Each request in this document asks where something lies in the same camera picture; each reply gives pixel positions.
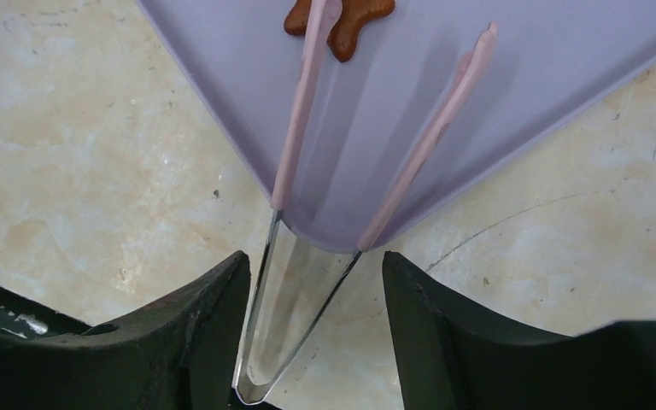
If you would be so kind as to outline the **brown star cookie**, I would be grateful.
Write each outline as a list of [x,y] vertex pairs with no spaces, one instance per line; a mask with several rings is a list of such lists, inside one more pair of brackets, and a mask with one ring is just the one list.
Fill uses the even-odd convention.
[[[342,0],[343,11],[331,29],[327,44],[339,62],[348,62],[356,52],[361,30],[372,21],[389,16],[395,0]],[[311,0],[297,0],[284,19],[284,31],[302,37],[308,27]]]

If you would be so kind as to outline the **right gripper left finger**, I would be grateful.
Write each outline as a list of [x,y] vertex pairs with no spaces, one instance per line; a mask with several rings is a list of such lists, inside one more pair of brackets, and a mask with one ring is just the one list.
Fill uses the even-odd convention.
[[0,409],[227,409],[249,286],[238,251],[93,326],[0,287]]

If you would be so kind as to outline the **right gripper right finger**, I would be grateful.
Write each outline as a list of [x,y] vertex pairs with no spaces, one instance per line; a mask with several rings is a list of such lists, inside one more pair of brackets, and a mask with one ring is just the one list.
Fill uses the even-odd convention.
[[407,409],[656,409],[656,320],[568,337],[499,314],[396,252],[382,263]]

